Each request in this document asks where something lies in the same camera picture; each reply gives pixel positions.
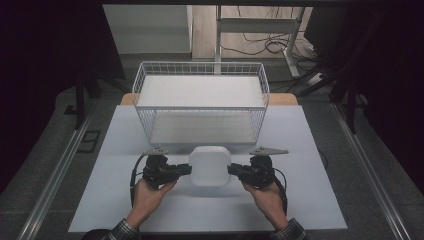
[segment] metal rail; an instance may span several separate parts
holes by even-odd
[[[27,218],[26,223],[24,224],[21,232],[18,235],[18,240],[24,239],[34,239],[38,233],[38,230],[43,223],[45,216],[47,215],[48,209],[50,208],[51,203],[53,202],[54,197],[56,196],[57,190],[62,183],[63,178],[68,170],[69,165],[72,162],[72,158],[75,155],[75,152],[78,148],[81,139],[84,136],[85,130],[90,123],[94,109],[97,105],[97,100],[93,100],[89,103],[87,108],[87,115],[84,122],[81,124],[79,130],[75,130],[72,135],[71,140],[68,143],[65,151],[63,152],[61,158],[56,164],[52,174],[50,175],[49,180],[46,183],[43,191],[40,194],[34,208],[32,209],[29,217]]]
[[[334,103],[332,104],[332,107],[337,114],[340,126],[342,127],[349,144],[354,150],[355,157],[365,174],[365,178],[367,179],[371,190],[374,192],[375,198],[377,199],[377,202],[380,205],[383,214],[385,215],[387,222],[393,231],[393,234],[395,235],[396,239],[399,240],[411,239],[408,231],[406,230],[405,224],[403,223],[402,218],[396,209],[395,204],[388,195],[376,171],[374,170],[370,159],[362,148],[361,142],[356,135],[350,132],[348,125],[344,121],[345,114],[342,107],[340,104]]]

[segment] white wire basket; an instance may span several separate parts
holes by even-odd
[[[268,101],[261,63],[142,62],[133,86],[151,145],[254,145]]]

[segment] plaid sleeve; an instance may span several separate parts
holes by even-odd
[[[116,225],[116,227],[109,232],[108,235],[102,238],[102,240],[137,240],[138,230],[132,228],[125,219]]]
[[[310,238],[306,234],[306,231],[303,227],[296,221],[296,219],[291,219],[289,221],[289,226],[285,229],[274,232],[271,234],[272,240],[309,240]]]

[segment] black cable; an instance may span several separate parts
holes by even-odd
[[[278,17],[278,12],[280,11],[280,7],[277,7],[277,13],[275,14],[275,18]]]
[[[295,89],[298,85],[302,84],[304,80],[308,80],[309,77],[314,74],[315,72],[319,71],[320,66],[316,65],[315,67],[313,67],[311,70],[309,70],[308,72],[306,72],[305,74],[303,74],[302,77],[300,77],[292,86],[290,86],[287,90],[286,93],[289,93],[290,90]]]
[[[261,51],[259,51],[257,53],[247,53],[247,52],[242,52],[240,50],[233,49],[233,48],[226,48],[226,47],[223,47],[222,45],[221,45],[221,48],[222,49],[225,49],[225,50],[228,50],[228,51],[234,51],[234,52],[238,52],[238,53],[246,54],[246,55],[258,55],[258,54],[260,54],[260,53],[262,53],[262,52],[264,52],[266,50],[266,48],[264,48],[263,50],[261,50]]]
[[[273,50],[269,49],[269,46],[271,46],[271,45],[277,45],[277,46],[279,46],[279,47],[280,47],[280,49],[279,49],[279,50],[277,50],[277,51],[273,51]],[[287,44],[285,44],[285,43],[284,43],[284,42],[282,42],[281,40],[278,40],[278,41],[274,41],[274,40],[267,40],[267,41],[265,42],[265,49],[266,49],[266,50],[268,50],[268,52],[270,52],[270,53],[274,53],[274,54],[281,53],[281,52],[283,52],[286,48],[287,48]]]
[[[270,89],[269,91],[270,91],[271,93],[273,93],[273,92],[275,92],[275,91],[277,91],[277,90],[280,90],[280,89],[282,89],[282,88],[289,87],[289,86],[291,86],[291,85],[284,85],[284,86],[281,86],[281,87],[277,87],[277,88]]]
[[[282,176],[283,176],[283,178],[284,178],[284,191],[287,191],[287,179],[286,179],[286,176],[284,175],[284,173],[283,172],[281,172],[279,169],[276,169],[276,168],[273,168],[275,171],[277,171],[277,172],[279,172]]]
[[[246,38],[245,33],[243,33],[244,40],[246,40],[246,41],[248,41],[248,42],[262,42],[262,41],[267,41],[267,40],[272,40],[272,39],[288,41],[288,40],[286,40],[286,39],[279,39],[279,37],[282,37],[282,36],[286,36],[286,35],[288,35],[288,34],[286,34],[286,33],[285,33],[285,34],[279,34],[279,35],[276,35],[276,36],[274,36],[274,37],[270,37],[269,35],[268,35],[268,37],[267,37],[267,38],[262,38],[262,39],[247,39],[247,38]]]
[[[134,204],[134,195],[135,195],[135,177],[137,174],[137,168],[138,164],[140,164],[141,159],[143,159],[145,155],[141,155],[140,158],[138,158],[137,162],[135,163],[134,169],[131,173],[131,182],[130,182],[130,193],[131,193],[131,206]]]
[[[271,9],[268,11],[268,13],[265,15],[265,18],[268,17],[268,15],[271,13],[272,16],[272,12],[274,12],[274,7],[271,7]]]

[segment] hand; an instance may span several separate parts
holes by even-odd
[[[165,194],[174,188],[177,181],[167,183],[160,189],[153,189],[146,180],[140,179],[135,186],[134,205],[127,217],[127,223],[138,229],[162,202]]]
[[[275,182],[261,189],[244,182],[241,183],[244,189],[252,194],[256,206],[265,215],[265,218],[271,222],[275,230],[282,230],[289,225],[283,210],[280,190]]]

